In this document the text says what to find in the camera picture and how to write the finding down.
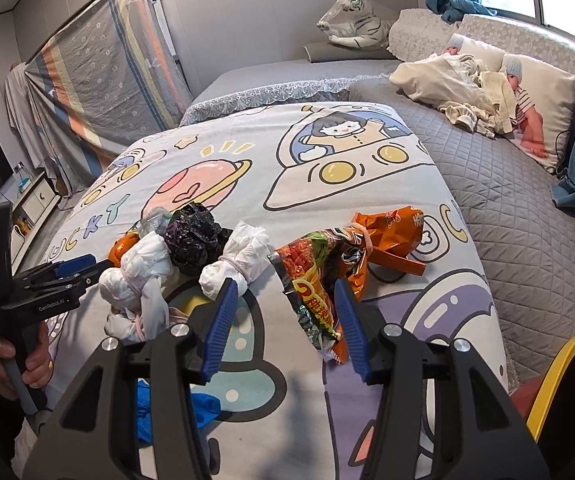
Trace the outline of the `orange snack wrapper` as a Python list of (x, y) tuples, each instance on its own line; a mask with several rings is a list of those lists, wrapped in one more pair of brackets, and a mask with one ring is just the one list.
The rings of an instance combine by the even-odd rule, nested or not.
[(361, 299), (371, 263), (403, 274), (423, 274), (425, 264), (410, 255), (421, 244), (424, 219), (424, 212), (413, 206), (379, 214), (357, 212), (348, 226), (309, 232), (270, 255), (299, 325), (324, 360), (348, 360), (335, 307), (335, 282), (345, 278), (353, 296)]

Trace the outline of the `black plastic bag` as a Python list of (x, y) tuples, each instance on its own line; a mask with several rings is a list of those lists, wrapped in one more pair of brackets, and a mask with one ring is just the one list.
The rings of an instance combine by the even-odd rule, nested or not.
[(197, 278), (205, 266), (223, 254), (231, 234), (232, 230), (220, 226), (203, 204), (192, 202), (172, 215), (162, 237), (171, 262), (182, 274)]

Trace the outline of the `yellow rim trash bin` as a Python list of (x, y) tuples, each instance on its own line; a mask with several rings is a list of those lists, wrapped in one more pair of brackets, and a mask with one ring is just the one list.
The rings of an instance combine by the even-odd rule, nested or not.
[(575, 361), (575, 336), (572, 337), (552, 361), (536, 394), (535, 400), (527, 416), (526, 425), (535, 441), (538, 442), (545, 419), (551, 412), (557, 390), (563, 384), (565, 375), (569, 375)]

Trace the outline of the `orange peel piece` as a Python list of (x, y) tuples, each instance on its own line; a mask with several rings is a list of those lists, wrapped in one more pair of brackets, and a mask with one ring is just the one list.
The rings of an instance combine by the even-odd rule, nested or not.
[(122, 256), (131, 247), (138, 243), (139, 240), (140, 237), (138, 236), (137, 232), (128, 231), (127, 233), (124, 233), (122, 237), (116, 240), (114, 245), (112, 245), (112, 248), (110, 248), (107, 259), (112, 263), (113, 266), (119, 268)]

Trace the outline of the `white tv cabinet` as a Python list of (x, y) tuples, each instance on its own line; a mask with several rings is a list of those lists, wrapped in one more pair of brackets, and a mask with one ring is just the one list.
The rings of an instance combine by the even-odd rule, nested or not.
[(34, 239), (60, 202), (45, 171), (41, 171), (28, 185), (13, 206), (10, 231), (10, 262), (15, 274), (26, 258)]

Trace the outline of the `cartoon print bedsheet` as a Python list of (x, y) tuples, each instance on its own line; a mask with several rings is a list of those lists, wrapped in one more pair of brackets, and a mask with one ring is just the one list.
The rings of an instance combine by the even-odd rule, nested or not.
[[(392, 107), (257, 107), (138, 140), (74, 205), (45, 259), (104, 259), (151, 210), (192, 202), (226, 228), (260, 226), (282, 254), (309, 233), (348, 233), (356, 214), (420, 209), (412, 259), (423, 274), (373, 264), (363, 300), (419, 338), (469, 340), (499, 379), (507, 376), (471, 234), (429, 144)], [(322, 304), (311, 270), (284, 282), (267, 266), (238, 302), (221, 370), (202, 387), (221, 404), (204, 430), (221, 479), (360, 477), (380, 391), (309, 341), (292, 307), (301, 298)]]

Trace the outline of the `grey hanging cloth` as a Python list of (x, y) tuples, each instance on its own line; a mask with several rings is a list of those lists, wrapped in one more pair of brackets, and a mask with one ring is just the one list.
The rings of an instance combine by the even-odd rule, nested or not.
[(7, 118), (10, 128), (22, 141), (33, 168), (45, 169), (46, 151), (33, 118), (28, 98), (25, 69), (25, 63), (13, 63), (6, 76), (4, 99)]

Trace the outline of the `striped sheet covered rack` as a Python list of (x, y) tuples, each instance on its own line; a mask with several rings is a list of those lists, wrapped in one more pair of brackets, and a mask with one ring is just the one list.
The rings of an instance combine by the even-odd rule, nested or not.
[(152, 0), (93, 0), (28, 63), (32, 119), (54, 180), (87, 188), (138, 139), (179, 126), (192, 95)]

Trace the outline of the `grey quilted bed cover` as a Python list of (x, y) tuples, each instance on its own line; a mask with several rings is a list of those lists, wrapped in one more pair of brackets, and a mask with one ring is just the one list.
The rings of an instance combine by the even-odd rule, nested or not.
[(186, 124), (261, 105), (327, 98), (394, 107), (424, 142), (470, 228), (520, 382), (541, 375), (575, 336), (575, 211), (557, 208), (553, 174), (508, 140), (468, 133), (406, 98), (393, 64), (263, 64), (231, 70), (196, 98)]

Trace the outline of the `cream crumpled clothes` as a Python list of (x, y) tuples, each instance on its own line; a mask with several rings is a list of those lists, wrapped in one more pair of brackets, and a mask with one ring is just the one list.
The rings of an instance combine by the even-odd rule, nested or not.
[(404, 62), (389, 80), (410, 100), (445, 114), (452, 125), (494, 138), (513, 131), (516, 97), (507, 75), (471, 54)]

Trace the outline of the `grey flat pillow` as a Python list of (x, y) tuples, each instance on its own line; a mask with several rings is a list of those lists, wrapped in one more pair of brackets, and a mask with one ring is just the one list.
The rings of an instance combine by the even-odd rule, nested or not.
[(306, 58), (310, 63), (341, 61), (379, 60), (394, 61), (395, 57), (386, 49), (353, 49), (341, 47), (330, 42), (312, 42), (305, 44)]

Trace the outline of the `baby print pillow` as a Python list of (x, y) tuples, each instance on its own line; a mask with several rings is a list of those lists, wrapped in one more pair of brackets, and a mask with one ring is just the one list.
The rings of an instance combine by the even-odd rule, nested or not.
[(445, 53), (451, 55), (471, 54), (481, 60), (492, 72), (499, 72), (505, 51), (484, 41), (471, 39), (460, 34), (453, 34), (447, 42)]
[(506, 54), (502, 71), (516, 98), (509, 140), (552, 172), (573, 125), (575, 75), (520, 54)]

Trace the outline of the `white tiger plush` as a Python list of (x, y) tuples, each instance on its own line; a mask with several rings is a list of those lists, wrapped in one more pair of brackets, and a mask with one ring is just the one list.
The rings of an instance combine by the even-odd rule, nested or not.
[(331, 44), (355, 50), (384, 49), (392, 21), (381, 18), (370, 0), (336, 0), (317, 21)]

